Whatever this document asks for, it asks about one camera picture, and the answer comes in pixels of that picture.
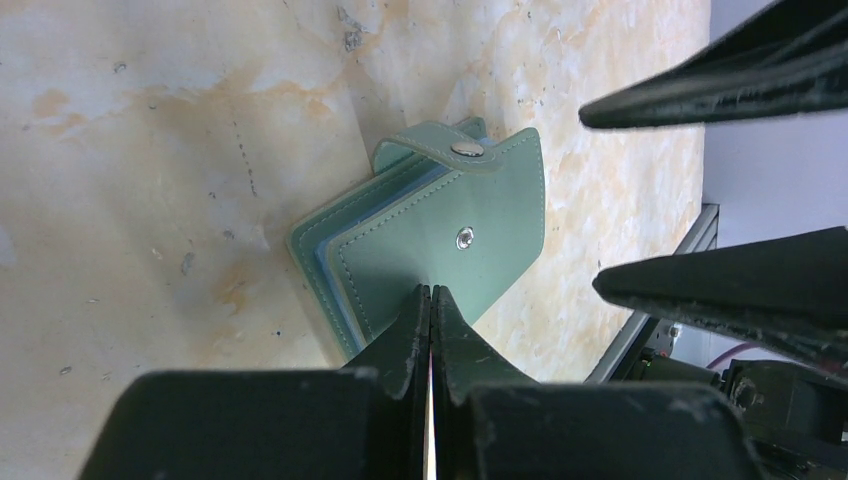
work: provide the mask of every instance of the gray wall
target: gray wall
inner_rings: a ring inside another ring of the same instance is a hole
[[[713,0],[711,39],[769,3]],[[704,201],[721,204],[719,247],[848,224],[848,112],[707,127]],[[673,357],[706,365],[738,343],[684,328]]]

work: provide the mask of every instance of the silver snap stud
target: silver snap stud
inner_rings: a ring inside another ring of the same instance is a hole
[[[465,250],[471,246],[471,242],[474,241],[474,230],[471,227],[463,227],[462,230],[456,234],[456,248],[460,250]]]
[[[451,145],[451,150],[464,157],[479,157],[485,152],[482,145],[474,142],[456,142]]]

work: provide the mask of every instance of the table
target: table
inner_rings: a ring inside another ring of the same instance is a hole
[[[709,7],[5,2],[0,476],[73,476],[149,370],[340,365],[284,238],[427,119],[539,129],[545,249],[475,328],[540,380],[582,380],[629,314],[591,280],[674,249],[703,131],[596,133],[577,108],[705,45]]]

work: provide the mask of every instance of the leather wallet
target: leather wallet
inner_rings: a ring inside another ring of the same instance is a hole
[[[476,321],[538,258],[545,237],[539,134],[495,144],[481,118],[383,139],[375,177],[295,225],[288,246],[350,358],[419,284],[445,285]]]

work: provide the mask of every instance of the cable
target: cable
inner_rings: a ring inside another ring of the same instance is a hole
[[[752,350],[754,348],[757,348],[757,346],[754,345],[753,343],[748,343],[748,342],[740,343],[739,345],[736,345],[735,347],[733,347],[733,348],[729,349],[728,351],[722,353],[721,355],[717,356],[715,358],[715,360],[713,360],[712,362],[707,364],[707,370],[712,370],[713,368],[721,365],[721,363],[723,361],[730,359],[732,357],[735,357],[736,355],[739,355],[742,352]]]

